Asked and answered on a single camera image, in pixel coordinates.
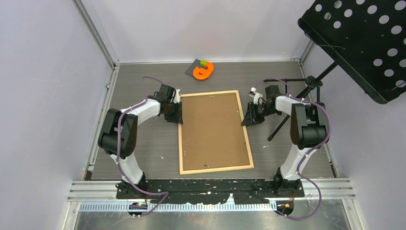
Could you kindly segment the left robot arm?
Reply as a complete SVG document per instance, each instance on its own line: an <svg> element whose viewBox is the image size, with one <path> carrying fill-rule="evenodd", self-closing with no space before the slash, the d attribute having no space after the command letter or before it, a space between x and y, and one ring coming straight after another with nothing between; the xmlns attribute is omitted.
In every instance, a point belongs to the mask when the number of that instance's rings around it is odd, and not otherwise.
<svg viewBox="0 0 406 230"><path fill-rule="evenodd" d="M122 184L135 198L151 194L134 153L138 126L160 115L169 123L183 123L179 89L162 84L159 91L140 103L121 110L109 109L101 128L98 146L115 161Z"/></svg>

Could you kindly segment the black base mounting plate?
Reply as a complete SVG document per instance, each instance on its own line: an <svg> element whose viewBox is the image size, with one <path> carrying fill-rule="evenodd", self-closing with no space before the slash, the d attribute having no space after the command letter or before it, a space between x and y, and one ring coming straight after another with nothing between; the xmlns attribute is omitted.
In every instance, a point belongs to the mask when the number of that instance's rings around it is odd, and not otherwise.
<svg viewBox="0 0 406 230"><path fill-rule="evenodd" d="M277 187L269 179L179 179L145 180L141 183L142 192L128 182L115 185L117 199L143 199L157 204L167 192L165 204L224 204L233 198L237 204L265 204L267 198L304 197L302 182L289 182L287 187Z"/></svg>

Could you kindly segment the aluminium rail frame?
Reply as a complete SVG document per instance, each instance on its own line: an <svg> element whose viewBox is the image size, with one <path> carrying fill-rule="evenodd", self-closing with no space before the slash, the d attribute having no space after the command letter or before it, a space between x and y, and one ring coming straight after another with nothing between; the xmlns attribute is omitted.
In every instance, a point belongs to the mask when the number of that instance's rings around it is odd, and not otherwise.
<svg viewBox="0 0 406 230"><path fill-rule="evenodd" d="M276 213L283 198L268 198L264 204L236 203L229 194L217 204L172 204L155 206L145 217L130 216L132 199L115 197L115 181L75 181L68 195L64 230L362 230L357 200L347 178L319 178L318 185L303 182L304 197L294 199L290 220ZM318 203L317 190L322 202Z"/></svg>

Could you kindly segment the black perforated music stand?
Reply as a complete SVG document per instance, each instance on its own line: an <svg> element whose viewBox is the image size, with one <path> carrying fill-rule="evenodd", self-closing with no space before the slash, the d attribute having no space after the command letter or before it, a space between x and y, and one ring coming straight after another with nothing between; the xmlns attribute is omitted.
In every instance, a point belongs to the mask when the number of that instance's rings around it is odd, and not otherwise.
<svg viewBox="0 0 406 230"><path fill-rule="evenodd" d="M333 59L299 97L337 66L378 104L406 92L405 1L316 0L298 26Z"/></svg>

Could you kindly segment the green building brick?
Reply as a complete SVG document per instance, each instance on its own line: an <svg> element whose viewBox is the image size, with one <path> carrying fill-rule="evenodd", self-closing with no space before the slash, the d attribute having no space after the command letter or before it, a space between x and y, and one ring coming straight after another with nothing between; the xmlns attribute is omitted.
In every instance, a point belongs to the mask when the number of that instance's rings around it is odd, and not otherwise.
<svg viewBox="0 0 406 230"><path fill-rule="evenodd" d="M200 61L200 63L199 63L199 67L201 67L201 68L207 68L207 61L206 60L201 60Z"/></svg>

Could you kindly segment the grey building baseplate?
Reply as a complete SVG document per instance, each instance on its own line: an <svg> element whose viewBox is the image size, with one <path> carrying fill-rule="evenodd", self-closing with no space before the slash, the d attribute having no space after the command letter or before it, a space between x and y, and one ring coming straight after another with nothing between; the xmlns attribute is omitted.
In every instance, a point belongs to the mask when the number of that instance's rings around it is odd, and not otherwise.
<svg viewBox="0 0 406 230"><path fill-rule="evenodd" d="M201 60L195 59L195 61L186 69L185 74L194 77L193 71L196 67L201 67Z"/></svg>

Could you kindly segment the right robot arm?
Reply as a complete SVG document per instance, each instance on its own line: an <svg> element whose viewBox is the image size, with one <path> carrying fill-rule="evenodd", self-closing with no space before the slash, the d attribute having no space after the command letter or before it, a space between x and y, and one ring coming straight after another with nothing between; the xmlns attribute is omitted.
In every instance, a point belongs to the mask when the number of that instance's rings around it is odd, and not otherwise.
<svg viewBox="0 0 406 230"><path fill-rule="evenodd" d="M274 194L287 196L299 189L300 180L304 177L302 171L308 159L329 140L329 118L322 103L311 103L290 94L282 95L277 85L266 88L266 97L257 92L255 87L250 89L249 94L253 101L248 103L242 126L260 124L266 116L273 114L285 113L290 116L293 145L271 182Z"/></svg>

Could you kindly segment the orange plastic horseshoe piece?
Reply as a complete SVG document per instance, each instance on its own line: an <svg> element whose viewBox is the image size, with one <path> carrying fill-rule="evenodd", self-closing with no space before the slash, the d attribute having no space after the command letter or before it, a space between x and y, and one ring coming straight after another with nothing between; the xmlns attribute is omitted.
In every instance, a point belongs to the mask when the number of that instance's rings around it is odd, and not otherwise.
<svg viewBox="0 0 406 230"><path fill-rule="evenodd" d="M211 62L207 62L207 68L196 67L193 71L194 78L197 80L205 80L211 76L214 71L214 65Z"/></svg>

